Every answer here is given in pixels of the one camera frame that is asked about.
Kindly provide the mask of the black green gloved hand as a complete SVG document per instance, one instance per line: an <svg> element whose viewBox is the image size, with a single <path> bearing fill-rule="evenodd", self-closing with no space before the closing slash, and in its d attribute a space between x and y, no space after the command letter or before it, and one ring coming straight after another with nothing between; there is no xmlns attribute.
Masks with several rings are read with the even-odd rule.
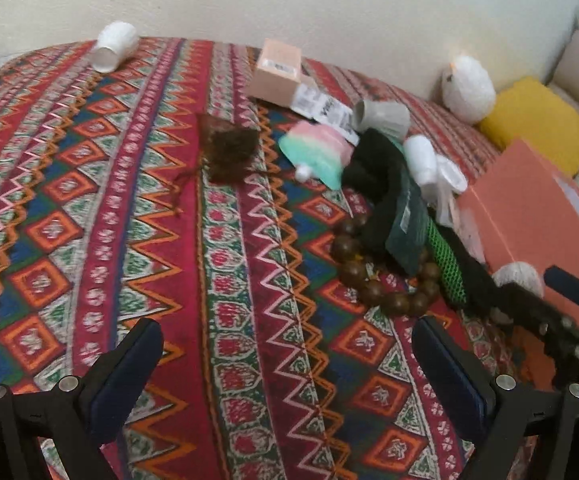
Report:
<svg viewBox="0 0 579 480"><path fill-rule="evenodd" d="M413 276L428 250L439 266L441 290L451 308L485 318L497 305L498 286L466 250L453 229L439 226L428 211L395 142L375 129L360 136L341 183L370 204L360 244L375 262Z"/></svg>

